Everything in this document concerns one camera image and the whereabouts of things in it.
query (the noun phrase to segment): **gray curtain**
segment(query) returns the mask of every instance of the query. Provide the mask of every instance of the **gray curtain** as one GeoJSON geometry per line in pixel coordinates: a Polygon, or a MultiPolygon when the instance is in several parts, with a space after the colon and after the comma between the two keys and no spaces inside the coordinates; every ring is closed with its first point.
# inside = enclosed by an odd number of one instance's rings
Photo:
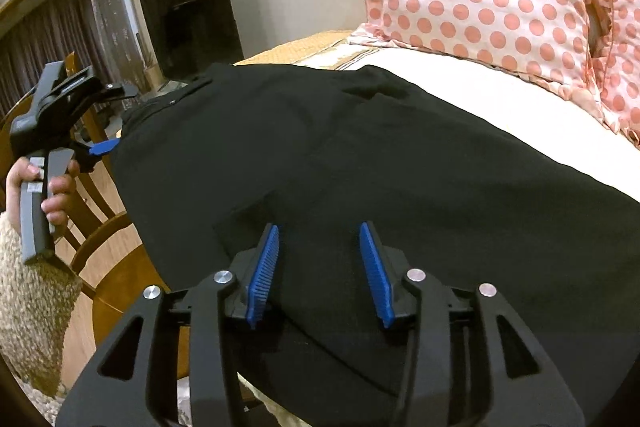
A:
{"type": "Polygon", "coordinates": [[[144,64],[136,44],[123,0],[91,0],[98,34],[111,75],[138,86],[141,94],[150,91],[144,64]]]}
{"type": "Polygon", "coordinates": [[[6,115],[48,62],[76,52],[82,67],[113,82],[102,53],[91,0],[46,0],[0,39],[0,111],[6,115]]]}

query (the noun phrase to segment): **chair seat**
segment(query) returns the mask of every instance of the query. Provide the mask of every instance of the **chair seat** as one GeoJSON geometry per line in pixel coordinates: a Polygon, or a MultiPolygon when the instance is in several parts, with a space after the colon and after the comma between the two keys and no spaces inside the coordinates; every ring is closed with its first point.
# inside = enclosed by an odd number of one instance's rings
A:
{"type": "MultiPolygon", "coordinates": [[[[111,332],[126,310],[149,285],[169,291],[140,245],[114,266],[95,289],[93,322],[95,345],[111,332]]],[[[189,329],[180,330],[178,341],[178,378],[189,374],[189,329]]]]}

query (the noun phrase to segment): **white sheet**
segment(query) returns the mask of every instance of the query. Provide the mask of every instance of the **white sheet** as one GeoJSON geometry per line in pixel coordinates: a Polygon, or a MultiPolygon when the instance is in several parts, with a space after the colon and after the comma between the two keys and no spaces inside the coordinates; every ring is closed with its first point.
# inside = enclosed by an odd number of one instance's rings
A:
{"type": "MultiPolygon", "coordinates": [[[[384,48],[346,69],[357,70],[366,64],[391,71],[549,158],[640,201],[640,151],[573,103],[502,71],[443,55],[384,48]]],[[[306,65],[315,66],[312,62],[306,65]]]]}

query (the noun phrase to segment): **yellow woven mat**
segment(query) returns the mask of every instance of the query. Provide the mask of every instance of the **yellow woven mat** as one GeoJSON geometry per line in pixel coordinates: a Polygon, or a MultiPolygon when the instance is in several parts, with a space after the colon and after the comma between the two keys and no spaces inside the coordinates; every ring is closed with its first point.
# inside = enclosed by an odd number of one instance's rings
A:
{"type": "Polygon", "coordinates": [[[332,30],[316,33],[297,41],[286,42],[251,58],[238,62],[237,66],[247,64],[293,64],[311,55],[315,55],[334,44],[344,40],[351,34],[350,30],[332,30]]]}

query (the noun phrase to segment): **triangular cutout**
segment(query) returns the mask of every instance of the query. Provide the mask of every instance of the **triangular cutout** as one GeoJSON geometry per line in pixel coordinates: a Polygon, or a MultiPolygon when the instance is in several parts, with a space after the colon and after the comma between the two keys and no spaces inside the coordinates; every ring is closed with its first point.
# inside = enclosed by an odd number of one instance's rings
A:
{"type": "Polygon", "coordinates": [[[497,317],[497,323],[507,376],[513,379],[539,373],[540,368],[536,360],[511,323],[502,315],[497,317]]]}
{"type": "Polygon", "coordinates": [[[129,323],[118,342],[111,348],[107,359],[99,367],[98,373],[101,376],[124,381],[133,378],[143,323],[142,317],[136,317],[129,323]]]}

